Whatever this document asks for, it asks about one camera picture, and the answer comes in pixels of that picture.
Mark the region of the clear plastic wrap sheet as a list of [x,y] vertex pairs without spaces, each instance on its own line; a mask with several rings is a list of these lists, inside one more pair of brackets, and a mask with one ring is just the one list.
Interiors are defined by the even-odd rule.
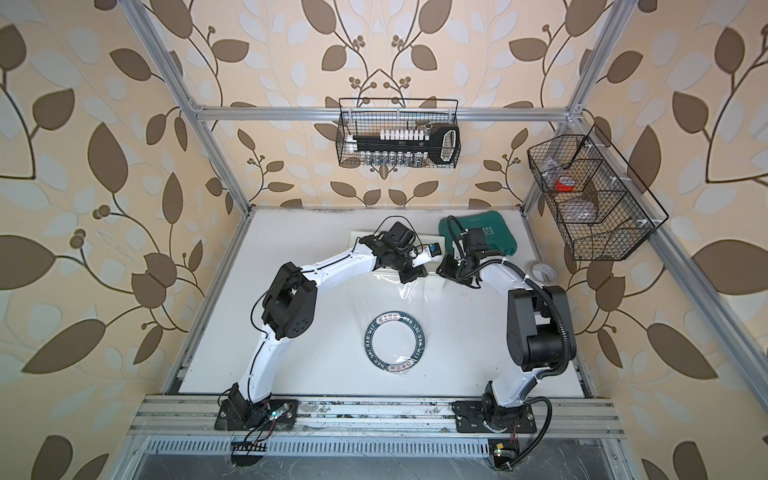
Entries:
[[[437,307],[447,292],[447,281],[436,274],[429,274],[424,278],[402,284],[397,274],[380,273],[372,276],[372,284],[371,321],[384,312],[406,312],[412,315],[424,329],[427,349],[428,336],[437,316]],[[385,373],[404,377],[414,367],[405,375]]]

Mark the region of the white plate green rim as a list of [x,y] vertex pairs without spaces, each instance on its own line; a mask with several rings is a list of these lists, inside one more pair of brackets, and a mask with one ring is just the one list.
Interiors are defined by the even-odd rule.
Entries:
[[421,324],[410,314],[388,311],[376,316],[363,339],[368,360],[378,369],[405,375],[418,364],[426,349]]

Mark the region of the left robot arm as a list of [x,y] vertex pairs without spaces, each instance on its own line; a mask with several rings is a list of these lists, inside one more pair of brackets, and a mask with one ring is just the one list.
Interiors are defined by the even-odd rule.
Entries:
[[224,411],[246,427],[277,420],[280,415],[268,409],[272,386],[292,341],[311,326],[318,294],[381,268],[396,271],[403,284],[426,277],[426,265],[440,260],[442,249],[437,243],[418,245],[417,240],[409,226],[397,221],[318,263],[283,264],[256,301],[262,308],[259,343],[241,379],[227,391]]

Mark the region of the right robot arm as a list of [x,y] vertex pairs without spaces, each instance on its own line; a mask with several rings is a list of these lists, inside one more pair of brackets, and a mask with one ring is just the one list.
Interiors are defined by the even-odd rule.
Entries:
[[499,429],[521,412],[541,380],[564,373],[576,354],[565,291],[539,285],[503,252],[490,246],[481,228],[446,219],[453,253],[437,268],[441,277],[473,289],[492,287],[507,301],[506,344],[511,362],[481,397],[484,422]]

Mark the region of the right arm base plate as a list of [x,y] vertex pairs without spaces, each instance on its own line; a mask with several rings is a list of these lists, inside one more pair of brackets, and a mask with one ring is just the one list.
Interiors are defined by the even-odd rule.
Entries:
[[536,420],[529,405],[504,408],[485,407],[481,401],[456,401],[451,404],[459,433],[533,434]]

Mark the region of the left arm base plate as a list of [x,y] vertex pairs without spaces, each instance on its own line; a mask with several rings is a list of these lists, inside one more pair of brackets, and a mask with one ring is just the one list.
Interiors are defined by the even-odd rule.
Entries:
[[254,405],[236,407],[229,399],[220,402],[215,419],[217,431],[259,430],[272,425],[278,431],[291,430],[297,421],[297,401],[267,399]]

